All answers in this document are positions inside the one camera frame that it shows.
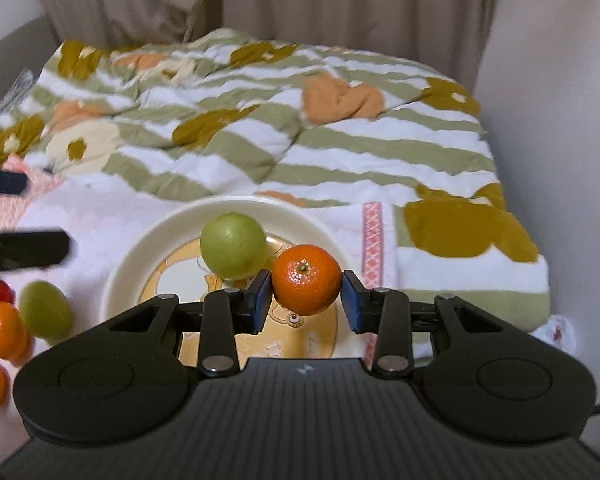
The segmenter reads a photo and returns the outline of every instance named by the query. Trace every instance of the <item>cartoon print on plate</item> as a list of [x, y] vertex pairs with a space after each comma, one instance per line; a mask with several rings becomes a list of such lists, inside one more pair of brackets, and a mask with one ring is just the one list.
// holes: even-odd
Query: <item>cartoon print on plate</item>
[[[267, 235], [269, 261], [287, 247], [288, 242]], [[157, 294], [177, 294], [180, 301], [200, 301], [214, 290], [236, 286], [246, 288], [251, 279], [225, 281], [213, 274], [200, 256], [200, 240], [192, 240], [171, 253], [147, 280], [139, 301]], [[271, 301], [264, 329], [258, 335], [238, 334], [235, 343], [240, 366], [248, 357], [326, 358], [331, 357], [338, 333], [338, 314], [332, 304], [316, 316], [301, 317]], [[195, 366], [198, 360], [199, 333], [186, 333], [180, 350], [180, 361]]]

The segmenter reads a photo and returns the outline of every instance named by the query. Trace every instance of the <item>red cherry tomato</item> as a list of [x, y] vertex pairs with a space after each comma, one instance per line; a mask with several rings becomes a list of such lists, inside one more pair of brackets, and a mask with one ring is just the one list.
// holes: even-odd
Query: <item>red cherry tomato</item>
[[15, 299], [16, 295], [11, 290], [11, 287], [7, 285], [3, 280], [0, 280], [0, 301], [13, 303]]

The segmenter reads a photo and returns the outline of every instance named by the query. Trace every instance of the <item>green apple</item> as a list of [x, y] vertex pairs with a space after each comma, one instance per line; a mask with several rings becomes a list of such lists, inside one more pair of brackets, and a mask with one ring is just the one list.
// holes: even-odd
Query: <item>green apple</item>
[[74, 314], [62, 291], [47, 282], [31, 282], [18, 295], [20, 317], [36, 337], [59, 340], [66, 337]]
[[250, 216], [227, 213], [204, 226], [200, 252], [214, 274], [225, 280], [241, 280], [266, 264], [267, 237]]

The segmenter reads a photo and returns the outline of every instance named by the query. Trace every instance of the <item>plate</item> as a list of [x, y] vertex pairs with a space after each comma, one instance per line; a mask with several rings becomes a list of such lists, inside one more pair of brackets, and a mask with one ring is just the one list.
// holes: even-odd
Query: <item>plate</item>
[[[238, 286], [250, 279], [222, 280], [200, 255], [200, 233], [209, 221], [229, 212], [255, 218], [267, 234], [270, 261], [295, 244], [327, 250], [342, 269], [356, 269], [328, 227], [300, 208], [279, 200], [254, 196], [220, 196], [192, 202], [161, 220], [127, 253], [107, 282], [100, 322], [157, 294], [177, 294], [182, 302], [200, 301], [213, 290]], [[272, 300], [263, 331], [239, 334], [240, 365], [249, 357], [328, 358], [361, 357], [364, 343], [349, 329], [338, 298], [316, 316], [301, 317]], [[198, 334], [186, 333], [179, 359], [196, 365]]]

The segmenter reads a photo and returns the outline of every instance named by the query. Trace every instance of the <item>beige curtain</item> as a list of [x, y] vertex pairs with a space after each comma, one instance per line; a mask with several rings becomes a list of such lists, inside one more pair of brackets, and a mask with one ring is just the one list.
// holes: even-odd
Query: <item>beige curtain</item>
[[407, 57], [473, 86], [493, 0], [42, 0], [61, 39], [103, 48], [228, 26]]

